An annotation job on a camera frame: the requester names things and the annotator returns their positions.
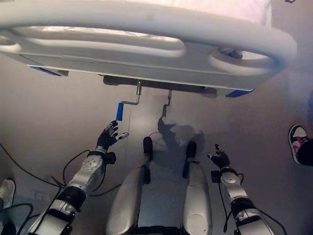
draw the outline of hospital bed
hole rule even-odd
[[[296,52],[289,34],[271,28],[269,0],[0,3],[0,53],[52,75],[91,72],[237,97]]]

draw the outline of robot finger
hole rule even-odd
[[[113,129],[110,130],[110,136],[118,129],[118,127],[115,127]]]
[[[112,121],[109,125],[107,125],[107,127],[105,128],[106,131],[111,131],[112,128],[114,128],[115,126],[117,126],[118,123],[116,120]]]
[[[116,136],[115,138],[116,138],[117,141],[119,141],[119,140],[124,139],[124,138],[126,138],[128,136],[129,136],[129,133],[126,132],[126,133],[123,133],[123,134],[121,134],[119,136]]]
[[[207,152],[207,155],[206,155],[209,159],[211,159],[213,157],[213,155],[210,153],[210,152]]]

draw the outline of floor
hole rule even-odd
[[[214,235],[223,234],[224,225],[218,187],[210,181],[216,167],[206,158],[215,143],[226,150],[232,167],[245,174],[243,186],[255,205],[284,224],[290,235],[313,234],[313,185],[308,183],[313,168],[294,163],[287,140],[294,123],[313,133],[313,3],[272,2],[273,25],[298,42],[298,57],[288,69],[239,98],[173,92],[163,119],[167,90],[144,88],[138,106],[125,106],[119,129],[130,136],[110,149],[117,162],[108,167],[99,192],[121,183],[139,164],[142,140],[151,135],[156,142],[152,183],[143,190],[139,225],[180,225],[184,152],[194,140],[211,191]],[[60,179],[67,161],[93,149],[104,126],[115,118],[118,102],[130,99],[135,100],[133,86],[103,85],[96,74],[54,77],[0,56],[0,141],[23,167],[47,180],[52,175]],[[57,189],[23,173],[3,151],[0,156],[0,177],[13,177],[17,184],[15,203],[31,202],[35,212],[44,210]],[[67,179],[83,158],[71,164]],[[72,234],[104,234],[115,194],[89,198]],[[11,212],[17,226],[26,213],[22,208]],[[227,234],[233,228],[231,220]]]

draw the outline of cable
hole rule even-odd
[[[227,232],[227,224],[228,224],[228,220],[230,218],[230,215],[233,213],[233,211],[230,211],[228,216],[226,217],[226,221],[224,223],[224,228],[223,228],[223,232],[226,233]]]
[[[107,165],[104,166],[103,177],[102,177],[102,180],[101,180],[99,186],[96,187],[96,188],[93,190],[93,192],[96,192],[96,191],[101,187],[101,185],[102,185],[102,183],[103,183],[103,181],[104,181],[104,177],[106,176],[106,171],[107,171]]]
[[[120,187],[121,185],[122,185],[122,184],[118,184],[117,186],[115,186],[115,187],[113,187],[113,188],[109,189],[108,191],[105,191],[105,192],[103,192],[103,193],[101,193],[101,194],[89,195],[89,196],[90,196],[90,197],[100,197],[100,196],[103,196],[104,194],[107,194],[108,192],[113,191],[114,189]]]
[[[221,201],[223,203],[223,208],[225,212],[225,219],[227,219],[227,211],[226,211],[225,203],[224,203],[223,196],[222,196],[221,183],[219,183],[219,191],[220,191]]]
[[[39,215],[40,215],[40,214],[32,215],[31,217],[29,217],[29,218],[26,220],[26,223],[25,223],[25,224],[27,224],[27,222],[28,222],[29,220],[31,220],[31,219],[33,219],[33,218],[39,216]]]
[[[66,181],[65,181],[65,170],[67,169],[68,165],[74,161],[76,158],[78,158],[80,155],[82,155],[83,153],[86,153],[86,152],[89,152],[90,153],[90,150],[87,149],[87,150],[84,150],[83,152],[77,154],[75,157],[73,157],[63,168],[63,172],[62,172],[62,179],[63,179],[63,184],[64,185],[67,185]]]
[[[238,173],[237,175],[241,175],[240,184],[242,185],[243,181],[244,181],[244,178],[245,178],[245,175],[243,173]]]
[[[285,229],[285,227],[280,223],[278,222],[278,220],[274,219],[272,216],[266,214],[264,211],[260,210],[259,208],[256,208],[259,212],[261,212],[263,215],[265,215],[266,217],[270,218],[271,220],[273,220],[274,222],[276,222],[284,231],[284,234],[287,235],[287,231]]]
[[[16,204],[16,205],[12,205],[10,207],[7,207],[7,208],[4,208],[0,211],[0,213],[4,212],[4,211],[7,211],[7,210],[10,210],[12,208],[15,208],[15,207],[20,207],[20,206],[29,206],[30,210],[28,212],[28,215],[26,216],[24,222],[22,223],[17,235],[20,235],[21,232],[22,232],[22,229],[24,228],[25,224],[28,222],[29,218],[30,218],[30,215],[33,213],[33,210],[34,210],[34,207],[32,204],[30,203],[21,203],[21,204]]]
[[[60,192],[61,192],[61,188],[58,189],[58,192],[56,193],[56,195],[55,195],[54,198],[52,199],[52,201],[51,201],[51,203],[49,204],[48,208],[45,210],[45,212],[44,212],[43,216],[41,217],[41,219],[40,219],[40,221],[39,221],[37,227],[36,227],[35,230],[33,231],[34,234],[36,233],[36,231],[38,230],[38,228],[39,228],[40,225],[42,224],[42,222],[43,222],[45,216],[46,216],[47,213],[48,213],[48,210],[50,209],[50,207],[51,207],[52,203],[55,201],[55,199],[57,199],[57,197],[58,197],[58,195],[59,195]]]
[[[66,185],[62,184],[60,181],[58,181],[56,178],[51,176],[51,178],[54,180],[54,182],[60,187],[60,188],[65,188]]]
[[[55,187],[59,187],[59,185],[55,185],[55,184],[53,184],[53,183],[50,183],[49,181],[43,180],[43,179],[37,177],[36,175],[33,175],[32,173],[28,172],[27,170],[25,170],[22,166],[20,166],[20,165],[12,158],[12,156],[9,154],[9,152],[6,151],[6,149],[3,147],[2,143],[0,143],[0,146],[1,146],[1,148],[5,151],[5,153],[9,156],[9,158],[12,160],[12,162],[13,162],[15,165],[17,165],[17,166],[18,166],[22,171],[24,171],[26,174],[29,174],[30,176],[36,178],[37,180],[40,180],[40,181],[42,181],[42,182],[45,182],[45,183],[47,183],[47,184],[49,184],[49,185],[52,185],[52,186],[55,186]]]

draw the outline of robotic hand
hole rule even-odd
[[[108,148],[129,134],[118,135],[117,122],[112,121],[98,138],[96,149],[83,161],[80,170],[66,188],[51,203],[51,206],[32,224],[29,235],[68,235],[75,215],[86,197],[94,189],[94,183],[104,177],[107,164],[114,164],[116,156]]]
[[[208,153],[207,156],[209,159],[212,160],[212,162],[217,165],[220,169],[224,167],[229,167],[229,158],[222,147],[220,147],[218,144],[215,145],[215,150],[217,156],[213,156],[212,154]]]
[[[234,235],[281,234],[273,232],[271,226],[265,221],[263,212],[254,206],[245,189],[241,186],[238,173],[230,167],[230,161],[225,151],[218,144],[215,145],[215,149],[217,156],[213,156],[210,153],[207,154],[208,158],[220,168],[219,171],[211,172],[212,181],[222,185],[222,191],[225,192],[226,201],[231,207],[231,211],[226,218],[224,232],[227,230],[227,221],[232,214],[237,226]],[[283,228],[286,235],[285,228],[278,221],[275,220],[275,222]]]
[[[118,140],[128,137],[129,133],[123,133],[119,136],[118,133],[115,133],[118,129],[117,124],[117,121],[114,120],[103,130],[98,138],[96,149],[105,149],[107,151],[108,148]]]

